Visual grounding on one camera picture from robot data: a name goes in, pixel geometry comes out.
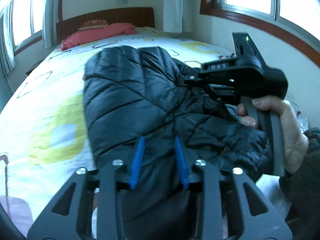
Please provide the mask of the person's right hand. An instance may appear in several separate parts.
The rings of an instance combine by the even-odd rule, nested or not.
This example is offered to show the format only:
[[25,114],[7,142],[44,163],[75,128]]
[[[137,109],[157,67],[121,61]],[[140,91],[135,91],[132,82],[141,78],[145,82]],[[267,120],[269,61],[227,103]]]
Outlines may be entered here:
[[284,138],[284,168],[290,174],[298,171],[309,148],[308,137],[301,132],[296,114],[286,100],[272,95],[252,99],[252,105],[260,111],[274,111],[279,115]]

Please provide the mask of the dark sleeve right forearm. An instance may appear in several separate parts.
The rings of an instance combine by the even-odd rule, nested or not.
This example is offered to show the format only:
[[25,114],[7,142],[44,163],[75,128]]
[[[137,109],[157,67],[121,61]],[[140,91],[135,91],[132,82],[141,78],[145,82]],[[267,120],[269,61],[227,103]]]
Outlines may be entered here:
[[319,128],[308,129],[304,134],[309,139],[309,148],[302,165],[295,174],[280,178],[279,182],[292,204],[287,224],[294,234],[319,215]]

